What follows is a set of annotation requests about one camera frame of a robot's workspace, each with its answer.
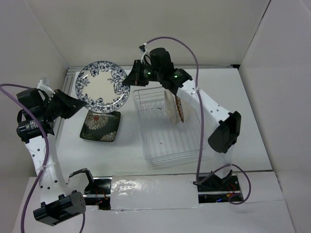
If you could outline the brown rim floral bowl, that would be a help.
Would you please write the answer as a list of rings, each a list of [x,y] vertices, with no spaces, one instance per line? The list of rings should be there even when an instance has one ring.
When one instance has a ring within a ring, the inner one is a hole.
[[[183,109],[182,101],[179,97],[175,96],[175,103],[178,111],[178,115],[180,117],[181,122],[185,122],[186,112]]]

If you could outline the blue floral white plate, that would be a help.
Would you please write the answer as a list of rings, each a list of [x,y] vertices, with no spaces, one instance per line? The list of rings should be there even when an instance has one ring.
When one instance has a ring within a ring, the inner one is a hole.
[[[126,72],[113,62],[93,62],[78,74],[76,96],[86,102],[90,111],[103,114],[117,111],[130,95],[130,87],[122,84],[126,77]]]

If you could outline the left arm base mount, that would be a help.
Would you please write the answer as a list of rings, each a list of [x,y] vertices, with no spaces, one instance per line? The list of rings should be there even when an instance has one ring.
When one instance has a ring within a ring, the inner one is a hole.
[[[95,177],[91,187],[85,175],[75,175],[68,178],[67,185],[72,189],[77,189],[83,194],[86,206],[96,206],[101,210],[110,210],[112,177]]]

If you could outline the beige plate blue swirl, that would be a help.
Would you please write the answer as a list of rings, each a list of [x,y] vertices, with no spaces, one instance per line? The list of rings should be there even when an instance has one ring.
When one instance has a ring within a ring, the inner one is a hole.
[[[175,103],[175,96],[169,90],[165,90],[164,97],[168,116],[172,124],[175,124],[177,122],[177,109]]]

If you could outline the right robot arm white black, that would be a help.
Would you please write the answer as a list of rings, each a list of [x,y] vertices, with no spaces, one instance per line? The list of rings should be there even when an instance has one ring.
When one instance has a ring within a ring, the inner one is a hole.
[[[217,190],[224,190],[229,179],[233,146],[241,130],[241,114],[230,112],[206,94],[190,74],[175,68],[171,56],[164,48],[148,51],[145,46],[141,59],[135,60],[132,70],[122,82],[126,86],[147,86],[149,82],[158,82],[173,95],[188,103],[201,115],[201,137],[207,137],[209,147],[218,157],[219,172],[212,178]]]

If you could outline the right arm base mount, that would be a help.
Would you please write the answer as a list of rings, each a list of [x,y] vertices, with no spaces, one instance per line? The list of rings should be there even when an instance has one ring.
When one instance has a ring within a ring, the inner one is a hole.
[[[236,175],[227,177],[225,182],[216,175],[212,175],[201,185],[197,185],[196,182],[193,183],[197,186],[200,204],[229,202],[229,199],[232,202],[243,201],[239,180]]]

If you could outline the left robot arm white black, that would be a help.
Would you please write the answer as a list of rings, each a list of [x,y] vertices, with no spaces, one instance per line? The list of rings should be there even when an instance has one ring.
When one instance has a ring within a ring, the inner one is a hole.
[[[86,212],[84,193],[92,193],[96,182],[87,168],[70,174],[66,181],[56,152],[54,121],[69,119],[86,103],[61,90],[30,88],[17,94],[24,106],[17,116],[17,134],[28,149],[41,190],[40,207],[33,211],[36,221],[55,226]]]

